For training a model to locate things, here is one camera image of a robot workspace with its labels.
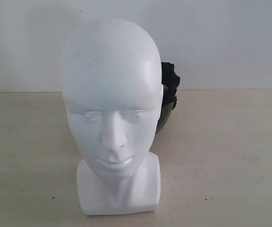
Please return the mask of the white mannequin head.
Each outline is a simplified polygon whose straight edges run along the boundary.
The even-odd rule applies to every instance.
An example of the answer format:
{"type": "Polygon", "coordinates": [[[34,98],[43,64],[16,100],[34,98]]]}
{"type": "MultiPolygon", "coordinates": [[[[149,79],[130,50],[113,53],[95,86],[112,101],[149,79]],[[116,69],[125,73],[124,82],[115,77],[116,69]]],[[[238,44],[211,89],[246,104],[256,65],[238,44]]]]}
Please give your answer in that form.
{"type": "Polygon", "coordinates": [[[82,211],[154,211],[161,172],[150,148],[163,97],[154,40],[124,19],[89,21],[66,41],[59,72],[68,125],[82,155],[77,166],[82,211]]]}

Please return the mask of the black helmet with tinted visor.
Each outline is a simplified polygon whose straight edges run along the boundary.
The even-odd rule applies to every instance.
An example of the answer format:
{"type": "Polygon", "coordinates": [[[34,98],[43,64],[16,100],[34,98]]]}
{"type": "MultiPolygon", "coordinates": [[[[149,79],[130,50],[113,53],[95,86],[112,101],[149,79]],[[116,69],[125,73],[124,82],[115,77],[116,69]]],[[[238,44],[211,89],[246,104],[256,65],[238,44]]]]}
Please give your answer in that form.
{"type": "Polygon", "coordinates": [[[180,77],[175,73],[175,66],[170,62],[161,62],[163,98],[161,115],[157,123],[156,134],[167,123],[172,110],[177,104],[177,90],[180,85],[180,77]]]}

